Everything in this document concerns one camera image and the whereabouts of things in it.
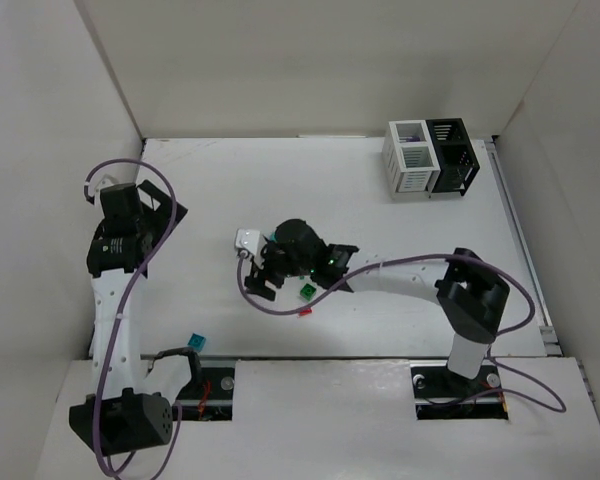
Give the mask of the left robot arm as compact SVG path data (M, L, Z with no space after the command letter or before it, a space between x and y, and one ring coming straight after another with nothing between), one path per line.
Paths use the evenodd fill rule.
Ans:
M140 299L146 260L187 210L148 180L101 190L103 219L87 254L95 300L92 391L69 410L73 432L96 454L111 457L168 444L176 399L202 381L197 352L140 352Z

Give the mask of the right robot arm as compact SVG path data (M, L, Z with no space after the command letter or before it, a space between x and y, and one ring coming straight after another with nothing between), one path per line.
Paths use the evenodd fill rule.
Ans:
M454 332L446 367L468 380L496 339L510 293L500 273L469 249L389 260L328 244L301 219L283 222L271 237L240 229L234 248L250 264L240 283L247 298L274 301L287 279L305 276L324 294L381 292L439 306Z

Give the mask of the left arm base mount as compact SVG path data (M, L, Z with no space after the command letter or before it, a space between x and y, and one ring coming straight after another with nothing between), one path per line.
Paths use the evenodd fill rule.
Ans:
M230 421L233 416L236 361L201 358L192 347L163 350L151 360L149 372L159 375L161 393L172 395L183 409L183 420Z

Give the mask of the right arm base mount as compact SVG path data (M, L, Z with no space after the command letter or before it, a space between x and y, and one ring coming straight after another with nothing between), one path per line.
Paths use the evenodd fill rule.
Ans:
M501 379L493 365L482 365L477 377L466 379L445 365L411 367L418 420L507 420Z

